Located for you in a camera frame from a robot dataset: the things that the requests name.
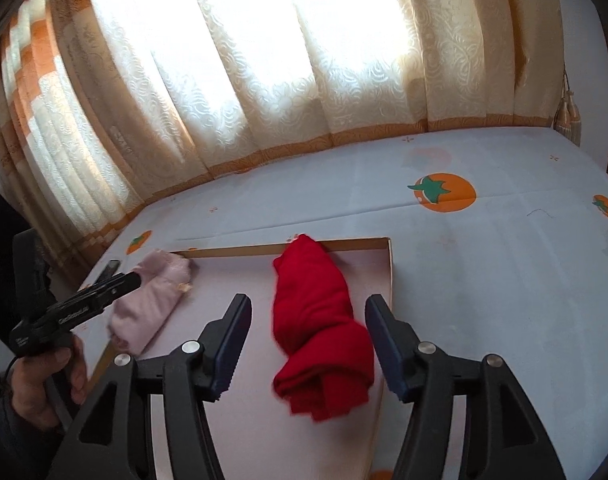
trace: white bedsheet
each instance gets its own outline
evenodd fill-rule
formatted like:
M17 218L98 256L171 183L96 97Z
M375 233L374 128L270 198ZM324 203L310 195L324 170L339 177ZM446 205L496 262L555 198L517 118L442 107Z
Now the white bedsheet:
M477 200L450 213L418 204L431 173L468 180ZM396 316L462 357L502 355L549 432L569 480L608 451L608 176L545 128L437 132L355 144L231 175L146 208L106 262L129 270L153 248L180 250L314 238L392 239ZM152 235L130 256L125 249ZM79 328L97 362L105 314ZM409 407L385 397L374 469L392 468ZM456 403L453 450L461 448ZM449 458L444 478L456 478Z

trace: curtain tassel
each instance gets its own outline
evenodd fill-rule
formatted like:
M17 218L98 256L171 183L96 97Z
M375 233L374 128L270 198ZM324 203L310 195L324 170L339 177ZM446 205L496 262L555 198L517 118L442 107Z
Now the curtain tassel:
M582 118L580 117L580 110L577 109L577 105L573 101L573 92L568 90L566 92L568 97L568 113L571 119L571 142L579 148L580 140L582 139Z
M553 120L553 128L556 132L564 135L575 146L579 147L582 138L582 118L573 100L573 95L568 84L566 70L564 70L562 99L559 102L558 111Z

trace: folded red garment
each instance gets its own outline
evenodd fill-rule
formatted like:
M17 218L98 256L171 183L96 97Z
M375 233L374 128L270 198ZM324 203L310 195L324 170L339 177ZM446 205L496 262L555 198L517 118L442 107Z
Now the folded red garment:
M273 266L273 335L289 356L273 380L277 395L289 401L291 413L310 413L313 420L368 402L373 348L353 319L346 281L331 257L300 235Z

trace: folded pink garment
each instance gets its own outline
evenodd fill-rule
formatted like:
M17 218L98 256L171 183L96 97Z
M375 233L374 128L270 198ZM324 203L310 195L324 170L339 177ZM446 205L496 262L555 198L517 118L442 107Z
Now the folded pink garment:
M142 353L191 288L189 266L187 259L156 249L133 268L142 285L115 300L109 322L111 339L120 352Z

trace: orange striped curtain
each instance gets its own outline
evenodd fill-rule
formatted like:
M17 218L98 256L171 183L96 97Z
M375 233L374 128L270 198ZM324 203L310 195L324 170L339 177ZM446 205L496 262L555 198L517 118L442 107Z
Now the orange striped curtain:
M558 0L26 0L0 44L0 179L84 274L148 203L270 160L549 126Z

